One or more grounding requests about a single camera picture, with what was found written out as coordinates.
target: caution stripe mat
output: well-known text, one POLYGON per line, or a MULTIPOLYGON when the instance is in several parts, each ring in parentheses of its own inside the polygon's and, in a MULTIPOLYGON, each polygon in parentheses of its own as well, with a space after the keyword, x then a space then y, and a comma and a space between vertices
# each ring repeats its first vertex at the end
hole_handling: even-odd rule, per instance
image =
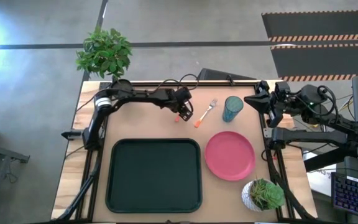
POLYGON ((276 45, 278 77, 289 82, 350 80, 358 76, 358 44, 276 45))
POLYGON ((358 11, 262 14, 272 42, 358 40, 358 11))

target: keyboard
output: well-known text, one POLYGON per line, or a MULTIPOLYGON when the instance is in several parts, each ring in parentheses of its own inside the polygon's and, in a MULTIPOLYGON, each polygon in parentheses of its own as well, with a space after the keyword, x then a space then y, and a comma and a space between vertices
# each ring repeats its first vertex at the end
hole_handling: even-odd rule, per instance
POLYGON ((334 208, 358 215, 358 179, 332 172, 331 202, 334 208))

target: white pot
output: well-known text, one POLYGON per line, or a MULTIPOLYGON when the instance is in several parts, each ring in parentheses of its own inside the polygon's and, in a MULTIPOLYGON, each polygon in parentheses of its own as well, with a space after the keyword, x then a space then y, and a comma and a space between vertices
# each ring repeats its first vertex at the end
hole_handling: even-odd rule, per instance
POLYGON ((249 192, 251 191, 251 186, 252 186, 252 184, 254 184, 254 182, 255 182, 254 180, 249 182, 242 189, 242 192, 241 192, 242 202, 244 203, 244 205, 246 205, 247 208, 251 209, 252 211, 255 211, 255 212, 267 211, 267 210, 260 209, 258 206, 256 206, 256 204, 251 199, 251 195, 249 192))

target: succulent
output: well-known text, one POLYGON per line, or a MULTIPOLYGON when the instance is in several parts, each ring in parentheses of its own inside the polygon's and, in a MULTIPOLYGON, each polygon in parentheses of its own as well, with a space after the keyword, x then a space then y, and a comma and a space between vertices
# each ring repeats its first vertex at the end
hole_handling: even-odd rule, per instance
POLYGON ((250 190, 252 201, 262 210, 284 205, 284 191, 281 187, 264 179, 255 180, 250 190))
POLYGON ((131 63, 131 50, 131 43, 115 29, 108 32, 97 28, 84 40, 84 51, 77 52, 77 70, 119 79, 125 73, 123 68, 128 70, 131 63))

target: green tray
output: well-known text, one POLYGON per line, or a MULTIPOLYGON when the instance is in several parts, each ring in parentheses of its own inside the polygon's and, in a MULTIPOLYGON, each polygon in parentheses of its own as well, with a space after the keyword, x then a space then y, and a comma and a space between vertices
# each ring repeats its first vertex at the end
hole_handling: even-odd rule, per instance
POLYGON ((112 148, 106 205, 115 213, 189 213, 202 202, 192 139, 122 139, 112 148))

